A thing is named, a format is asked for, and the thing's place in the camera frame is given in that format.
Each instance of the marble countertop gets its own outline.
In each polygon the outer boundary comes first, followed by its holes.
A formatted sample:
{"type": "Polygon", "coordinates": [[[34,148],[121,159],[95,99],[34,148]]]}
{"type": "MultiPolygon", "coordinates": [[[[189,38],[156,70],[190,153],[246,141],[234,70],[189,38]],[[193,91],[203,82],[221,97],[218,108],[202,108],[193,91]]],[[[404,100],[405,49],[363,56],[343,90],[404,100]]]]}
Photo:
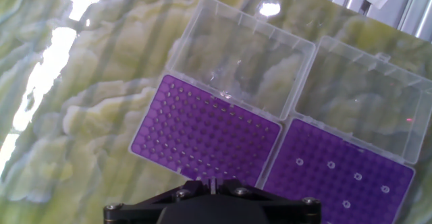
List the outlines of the marble countertop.
{"type": "MultiPolygon", "coordinates": [[[[220,0],[254,15],[264,0],[220,0]]],[[[432,45],[327,0],[268,23],[331,36],[432,79],[432,45]]],[[[199,0],[0,0],[0,223],[101,223],[184,178],[128,152],[199,0]]],[[[432,223],[432,139],[397,223],[432,223]]]]}

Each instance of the metal rack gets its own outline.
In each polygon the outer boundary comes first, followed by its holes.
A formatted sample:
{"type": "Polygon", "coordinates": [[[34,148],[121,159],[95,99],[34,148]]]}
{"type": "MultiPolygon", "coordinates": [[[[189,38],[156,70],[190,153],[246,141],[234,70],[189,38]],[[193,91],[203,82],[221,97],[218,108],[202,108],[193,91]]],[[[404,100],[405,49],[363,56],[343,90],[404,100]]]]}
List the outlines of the metal rack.
{"type": "Polygon", "coordinates": [[[366,0],[330,0],[403,32],[432,41],[432,0],[389,0],[381,9],[366,0]]]}

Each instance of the purple tip rack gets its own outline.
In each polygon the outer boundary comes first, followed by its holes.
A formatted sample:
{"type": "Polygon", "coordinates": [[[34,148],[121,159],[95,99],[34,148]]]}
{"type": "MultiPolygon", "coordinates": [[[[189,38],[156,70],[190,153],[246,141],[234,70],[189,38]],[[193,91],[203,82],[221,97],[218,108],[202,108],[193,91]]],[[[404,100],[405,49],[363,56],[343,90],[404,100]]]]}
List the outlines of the purple tip rack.
{"type": "Polygon", "coordinates": [[[165,76],[130,150],[190,179],[257,182],[280,125],[165,76]]]}
{"type": "Polygon", "coordinates": [[[321,200],[325,224],[391,224],[414,171],[295,119],[264,190],[321,200]]]}

